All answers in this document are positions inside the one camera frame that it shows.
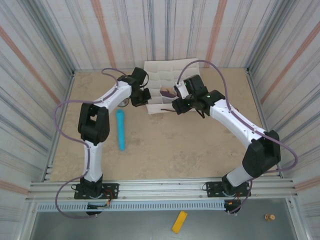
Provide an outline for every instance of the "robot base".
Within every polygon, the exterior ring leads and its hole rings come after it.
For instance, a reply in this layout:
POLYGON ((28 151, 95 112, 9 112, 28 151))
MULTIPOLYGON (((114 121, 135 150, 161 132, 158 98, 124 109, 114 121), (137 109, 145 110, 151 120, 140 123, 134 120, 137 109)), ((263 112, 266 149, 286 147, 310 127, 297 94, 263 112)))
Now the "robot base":
POLYGON ((118 183, 102 183, 102 177, 97 182, 90 182, 84 178, 75 185, 74 199, 117 199, 118 183))
POLYGON ((249 183, 244 182, 233 189, 232 192, 226 192, 223 187, 222 181, 208 181, 205 183, 206 194, 208 198, 221 198, 221 197, 246 197, 249 191, 249 183))

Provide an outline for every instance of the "metal rail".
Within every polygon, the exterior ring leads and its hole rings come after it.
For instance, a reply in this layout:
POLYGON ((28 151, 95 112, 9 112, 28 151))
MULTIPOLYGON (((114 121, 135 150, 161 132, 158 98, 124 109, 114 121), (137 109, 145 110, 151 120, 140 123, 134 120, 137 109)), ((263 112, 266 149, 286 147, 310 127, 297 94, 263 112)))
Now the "metal rail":
MULTIPOLYGON (((128 180, 106 181, 105 183, 119 183, 118 199, 125 201, 179 201, 179 200, 208 200, 207 192, 202 190, 206 182, 218 182, 221 178, 183 178, 165 180, 128 180)), ((26 202, 53 202, 56 193, 64 182, 32 183, 26 202)), ((70 183, 59 194, 61 202, 87 202, 88 200, 74 199, 74 190, 70 183)), ((253 181, 251 199, 295 198, 297 192, 291 178, 264 176, 253 181)), ((211 198, 215 200, 229 200, 232 197, 211 198)))

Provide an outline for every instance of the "metal base plate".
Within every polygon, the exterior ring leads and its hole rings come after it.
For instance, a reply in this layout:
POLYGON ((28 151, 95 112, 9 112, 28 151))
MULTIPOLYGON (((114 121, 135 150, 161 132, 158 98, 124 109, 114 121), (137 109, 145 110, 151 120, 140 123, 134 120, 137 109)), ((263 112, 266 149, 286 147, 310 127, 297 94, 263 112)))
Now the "metal base plate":
POLYGON ((104 189, 108 189, 108 190, 112 191, 112 196, 109 191, 105 191, 106 194, 101 193, 101 195, 99 197, 93 198, 85 193, 83 186, 79 183, 79 184, 75 185, 74 199, 107 199, 107 196, 109 199, 117 199, 118 198, 118 193, 119 193, 119 184, 118 183, 103 183, 102 190, 104 190, 104 189))
MULTIPOLYGON (((208 198, 221 198, 221 197, 235 197, 234 195, 227 195, 224 192, 221 181, 208 181, 205 183, 206 186, 206 194, 208 198)), ((246 182, 238 187, 238 193, 240 193, 240 197, 246 197, 248 195, 249 183, 246 182)))

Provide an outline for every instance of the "small brown object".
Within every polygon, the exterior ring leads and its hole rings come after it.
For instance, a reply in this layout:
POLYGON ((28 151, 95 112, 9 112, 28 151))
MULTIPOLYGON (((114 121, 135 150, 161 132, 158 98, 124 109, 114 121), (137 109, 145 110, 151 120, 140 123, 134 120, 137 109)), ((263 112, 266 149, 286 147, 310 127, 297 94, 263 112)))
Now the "small brown object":
POLYGON ((273 214, 266 214, 266 215, 264 216, 264 218, 265 218, 265 220, 267 220, 268 222, 271 222, 271 221, 273 221, 273 220, 276 219, 276 216, 273 215, 273 214))
POLYGON ((177 96, 176 91, 173 87, 164 87, 160 88, 160 94, 167 98, 175 98, 177 96))

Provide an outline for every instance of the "yellow block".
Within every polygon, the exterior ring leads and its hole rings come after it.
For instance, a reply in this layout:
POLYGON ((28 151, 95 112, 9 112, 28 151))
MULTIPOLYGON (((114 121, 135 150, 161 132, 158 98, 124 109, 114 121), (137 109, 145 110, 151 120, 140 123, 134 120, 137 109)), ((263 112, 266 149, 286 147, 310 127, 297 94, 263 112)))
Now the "yellow block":
POLYGON ((182 227, 182 225, 184 224, 186 218, 187 218, 187 213, 185 211, 181 211, 179 213, 179 216, 177 217, 177 219, 175 220, 175 223, 172 227, 172 231, 176 234, 178 234, 180 232, 180 229, 182 227))

